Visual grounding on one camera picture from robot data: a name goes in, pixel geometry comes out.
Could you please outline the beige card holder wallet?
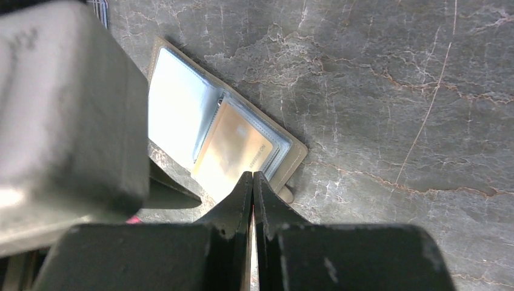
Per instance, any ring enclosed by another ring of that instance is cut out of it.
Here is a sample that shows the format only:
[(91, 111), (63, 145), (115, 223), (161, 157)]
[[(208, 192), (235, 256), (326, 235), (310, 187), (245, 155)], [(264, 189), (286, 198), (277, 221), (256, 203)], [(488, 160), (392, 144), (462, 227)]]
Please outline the beige card holder wallet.
[(149, 79), (149, 140), (214, 201), (245, 171), (262, 172), (293, 201), (286, 184), (307, 155), (300, 140), (163, 38), (155, 39)]

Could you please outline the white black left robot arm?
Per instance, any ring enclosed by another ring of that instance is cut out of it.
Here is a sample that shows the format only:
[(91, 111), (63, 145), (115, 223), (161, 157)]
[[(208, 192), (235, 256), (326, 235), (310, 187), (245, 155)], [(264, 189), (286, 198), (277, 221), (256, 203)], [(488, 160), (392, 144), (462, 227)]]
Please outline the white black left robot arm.
[(148, 81), (79, 1), (1, 16), (1, 256), (149, 195)]

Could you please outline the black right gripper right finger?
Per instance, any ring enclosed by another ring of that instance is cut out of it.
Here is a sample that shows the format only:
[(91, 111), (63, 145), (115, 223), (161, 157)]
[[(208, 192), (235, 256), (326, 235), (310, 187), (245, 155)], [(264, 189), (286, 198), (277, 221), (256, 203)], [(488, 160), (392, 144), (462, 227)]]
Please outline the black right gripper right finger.
[(312, 224), (253, 175), (261, 290), (454, 290), (430, 234), (411, 224)]

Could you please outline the pink cylindrical marker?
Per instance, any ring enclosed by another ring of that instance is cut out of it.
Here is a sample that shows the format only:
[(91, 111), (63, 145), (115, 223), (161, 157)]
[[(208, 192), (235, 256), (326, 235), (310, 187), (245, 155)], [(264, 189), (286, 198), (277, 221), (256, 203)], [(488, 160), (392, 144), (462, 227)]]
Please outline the pink cylindrical marker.
[(127, 224), (140, 224), (142, 221), (137, 217), (133, 216), (126, 221)]

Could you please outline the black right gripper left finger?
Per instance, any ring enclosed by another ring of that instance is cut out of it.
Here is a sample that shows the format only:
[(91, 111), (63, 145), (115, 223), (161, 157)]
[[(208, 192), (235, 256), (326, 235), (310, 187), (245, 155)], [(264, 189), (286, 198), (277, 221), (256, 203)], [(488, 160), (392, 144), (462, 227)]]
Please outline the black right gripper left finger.
[(253, 176), (187, 224), (82, 224), (51, 248), (35, 290), (248, 290)]

